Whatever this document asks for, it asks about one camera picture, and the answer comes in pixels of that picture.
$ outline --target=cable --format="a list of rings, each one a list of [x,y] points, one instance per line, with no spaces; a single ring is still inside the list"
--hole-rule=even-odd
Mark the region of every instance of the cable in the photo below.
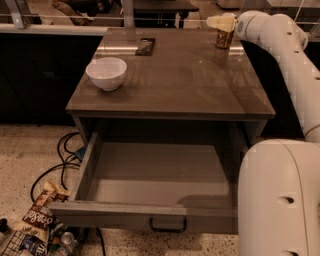
[[[63,186],[64,189],[67,189],[66,185],[64,184],[64,181],[63,181],[63,177],[64,177],[64,173],[65,173],[65,170],[67,168],[79,168],[80,165],[79,164],[76,164],[76,163],[72,163],[72,161],[78,159],[78,157],[76,156],[75,152],[72,152],[70,150],[67,149],[67,143],[68,141],[74,137],[75,135],[78,135],[79,132],[72,132],[72,133],[69,133],[69,134],[66,134],[65,136],[63,136],[58,144],[57,144],[57,152],[58,152],[58,155],[59,155],[59,158],[60,160],[62,161],[61,164],[58,164],[58,165],[55,165],[53,167],[51,167],[50,169],[48,169],[47,171],[45,171],[43,174],[41,174],[35,181],[34,183],[32,184],[32,187],[31,187],[31,190],[30,190],[30,197],[31,197],[31,200],[32,202],[35,202],[35,198],[33,196],[34,194],[34,189],[36,187],[36,185],[38,184],[38,182],[46,175],[48,175],[49,173],[55,171],[55,170],[58,170],[58,169],[62,169],[61,171],[61,177],[60,177],[60,182],[61,182],[61,185]],[[63,143],[63,148],[64,150],[69,153],[70,155],[66,157],[66,159],[63,159],[63,156],[62,156],[62,153],[60,151],[60,147]]]
[[[102,254],[103,254],[103,256],[106,256],[106,248],[104,247],[103,236],[102,236],[101,230],[100,230],[99,228],[96,228],[96,234],[97,234],[97,236],[99,236],[99,238],[100,238],[101,247],[102,247]]]
[[[304,137],[307,137],[310,132],[320,127],[320,124],[317,124],[316,126],[311,127],[305,134]]]

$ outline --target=black cable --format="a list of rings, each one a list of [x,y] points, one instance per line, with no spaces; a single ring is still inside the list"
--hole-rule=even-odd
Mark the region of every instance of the black cable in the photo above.
[[[99,228],[96,228],[96,233],[100,238],[101,247],[102,247],[102,254],[103,254],[103,256],[106,256],[106,248],[104,247],[104,240],[103,240],[103,236],[101,234],[101,230]]]
[[[72,133],[69,133],[69,134],[63,136],[63,137],[59,140],[58,145],[57,145],[58,155],[59,155],[59,157],[60,157],[60,159],[61,159],[61,161],[62,161],[62,163],[63,163],[62,172],[61,172],[61,177],[60,177],[60,183],[61,183],[61,185],[62,185],[62,187],[63,187],[64,189],[68,189],[67,186],[65,185],[64,181],[63,181],[63,176],[64,176],[65,169],[66,169],[66,160],[64,160],[63,157],[62,157],[62,154],[61,154],[61,152],[60,152],[60,146],[61,146],[61,144],[63,143],[63,148],[64,148],[64,150],[65,150],[66,152],[68,152],[70,155],[75,156],[75,152],[69,151],[69,150],[67,149],[67,143],[68,143],[68,141],[69,141],[72,137],[74,137],[75,135],[78,135],[78,134],[79,134],[79,132],[72,132]]]
[[[57,151],[58,151],[58,155],[59,155],[59,158],[61,159],[62,163],[61,164],[58,164],[58,165],[55,165],[53,167],[51,167],[49,170],[45,171],[43,174],[41,174],[36,180],[35,182],[32,184],[32,187],[31,187],[31,190],[30,190],[30,197],[31,197],[31,200],[32,202],[35,202],[35,199],[34,199],[34,196],[33,196],[33,193],[34,193],[34,189],[36,187],[36,185],[38,184],[38,182],[46,175],[48,175],[49,173],[57,170],[57,169],[61,169],[62,168],[62,172],[61,172],[61,185],[63,186],[64,189],[67,189],[67,187],[65,186],[64,182],[63,182],[63,176],[64,176],[64,173],[65,173],[65,169],[66,168],[79,168],[80,165],[79,164],[76,164],[76,163],[71,163],[71,161],[75,160],[77,157],[75,155],[75,152],[72,152],[70,150],[67,149],[67,146],[66,144],[68,143],[68,141],[75,135],[78,135],[79,132],[72,132],[72,133],[69,133],[69,134],[66,134],[65,136],[63,136],[58,144],[57,144]],[[70,155],[66,158],[66,159],[63,159],[63,156],[60,152],[60,147],[61,147],[61,144],[64,143],[63,147],[65,149],[66,152],[68,152]]]
[[[31,190],[30,190],[30,197],[31,197],[31,200],[32,202],[35,202],[35,199],[34,199],[34,196],[33,196],[33,192],[34,192],[34,189],[36,187],[36,185],[38,184],[38,182],[46,175],[48,175],[50,172],[53,172],[57,169],[60,169],[64,164],[58,164],[56,166],[53,166],[51,167],[49,170],[45,171],[44,173],[42,173],[37,179],[36,181],[32,184],[32,187],[31,187]],[[67,163],[67,167],[77,167],[79,168],[79,164],[75,164],[75,163]]]

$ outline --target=drawer handle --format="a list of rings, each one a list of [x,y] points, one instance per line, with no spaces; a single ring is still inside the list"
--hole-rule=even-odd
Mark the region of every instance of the drawer handle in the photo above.
[[[187,219],[183,219],[183,226],[180,229],[171,229],[171,228],[156,228],[153,225],[153,218],[149,219],[149,226],[154,232],[167,232],[167,233],[183,233],[187,229]]]

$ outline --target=snack bag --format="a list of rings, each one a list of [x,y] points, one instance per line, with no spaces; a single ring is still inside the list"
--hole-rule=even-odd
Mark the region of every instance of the snack bag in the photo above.
[[[31,255],[46,256],[46,243],[35,236],[26,235],[22,240],[19,250],[28,250]]]
[[[51,213],[48,206],[54,201],[65,201],[70,191],[64,190],[57,184],[47,181],[42,193],[38,196],[30,210],[24,215],[14,230],[36,236],[43,242],[48,240],[48,229],[55,222],[56,217]]]

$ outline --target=black cabinet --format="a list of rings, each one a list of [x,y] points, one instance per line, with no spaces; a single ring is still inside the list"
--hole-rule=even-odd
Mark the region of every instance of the black cabinet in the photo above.
[[[73,124],[65,107],[101,39],[0,34],[0,97],[7,102],[0,120]]]

